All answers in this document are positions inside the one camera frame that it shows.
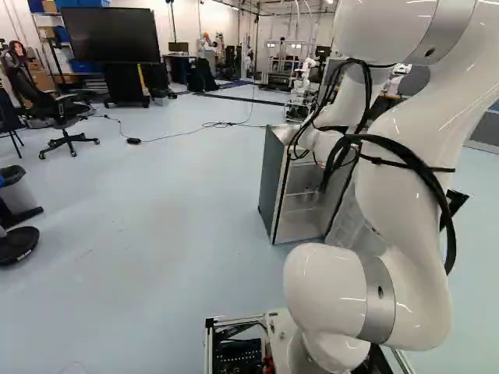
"person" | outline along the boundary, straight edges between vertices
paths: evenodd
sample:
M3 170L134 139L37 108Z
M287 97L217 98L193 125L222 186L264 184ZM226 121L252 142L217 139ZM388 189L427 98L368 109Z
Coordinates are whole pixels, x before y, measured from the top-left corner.
M26 49L24 49L24 46L20 41L11 41L9 43L9 48L11 51L14 51L19 58L26 56Z

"black cable on floor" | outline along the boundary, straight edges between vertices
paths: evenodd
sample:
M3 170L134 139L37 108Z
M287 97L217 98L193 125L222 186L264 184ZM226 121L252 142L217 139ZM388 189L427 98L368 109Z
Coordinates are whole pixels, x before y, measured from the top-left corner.
M121 120L119 120L117 118L109 117L108 115L95 115L94 117L106 118L106 119L108 119L110 121L117 122L118 125L119 125L119 135L122 136L122 137L124 137L124 138L126 138L126 139L129 139L129 138L132 137L132 136L128 136L125 133L123 133ZM152 143L152 142L156 142L158 140L175 138L177 136L191 135L191 134L194 134L196 132L199 132L201 130L206 130L206 129L226 129L226 128L232 127L232 126L250 127L250 128L255 128L255 129L265 129L265 128L267 128L267 125L260 125L260 126L258 126L258 125L245 125L244 122L247 122L247 120L243 121L243 122L223 122L223 121L205 122L205 123L203 123L201 125L201 127L199 127L198 129L194 129L193 131L177 132L177 133L174 133L174 134L171 134L171 135L159 136L158 138L142 140L141 143Z

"black office chair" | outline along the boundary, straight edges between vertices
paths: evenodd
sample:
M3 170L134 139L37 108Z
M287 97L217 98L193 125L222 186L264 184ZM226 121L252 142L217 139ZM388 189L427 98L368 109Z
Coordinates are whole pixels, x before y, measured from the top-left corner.
M55 150L64 144L68 145L73 157L76 157L73 142L94 142L99 144L98 138L87 138L83 132L78 135L69 135L65 130L78 121L85 119L84 114L91 111L92 108L85 104L76 103L76 93L53 97L49 91L40 91L33 80L28 78L29 73L22 59L17 58L16 53L12 51L13 48L2 52L2 64L6 67L6 74L12 88L21 97L31 101L33 107L28 110L31 115L40 119L53 118L54 121L51 127L62 130L63 137L50 139L48 148L39 153L39 158L44 160L47 152Z

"cardboard box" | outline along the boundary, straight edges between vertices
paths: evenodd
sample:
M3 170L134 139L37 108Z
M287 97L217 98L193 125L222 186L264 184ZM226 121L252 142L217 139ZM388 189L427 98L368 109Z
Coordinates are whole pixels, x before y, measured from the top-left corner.
M40 91L55 90L54 81L44 70L31 72L35 86Z
M81 80L81 76L74 76L74 75L70 75L70 74L63 74L63 76L64 76L64 80L66 83L78 83ZM61 76L59 74L57 76L54 75L54 78L55 78L55 82L57 84L62 83L62 79L61 79Z
M50 0L44 0L41 2L41 4L44 6L44 11L46 13L57 13L57 6L55 6L55 2L50 1Z
M54 27L51 26L40 26L38 27L40 31L40 36L48 39L49 37L55 37Z
M28 69L30 71L42 70L41 63L37 59L34 59L33 61L28 61Z

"chair base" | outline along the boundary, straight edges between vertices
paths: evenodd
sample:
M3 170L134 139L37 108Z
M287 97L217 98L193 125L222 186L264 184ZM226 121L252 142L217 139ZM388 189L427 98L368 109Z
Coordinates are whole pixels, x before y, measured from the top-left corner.
M85 143L93 142L94 144L100 143L98 138L87 138L83 132L78 135L69 135L67 131L62 130L62 134L64 135L64 137L59 139L50 139L48 141L48 148L45 148L44 150L40 151L40 154L38 155L40 160L45 160L46 158L45 154L47 152L50 152L51 150L56 150L57 148L63 146L64 144L68 145L69 151L71 152L71 156L76 157L77 153L73 147L73 142L85 142Z
M40 232L37 228L24 226L7 232L0 238L0 266L17 263L31 254L37 246Z

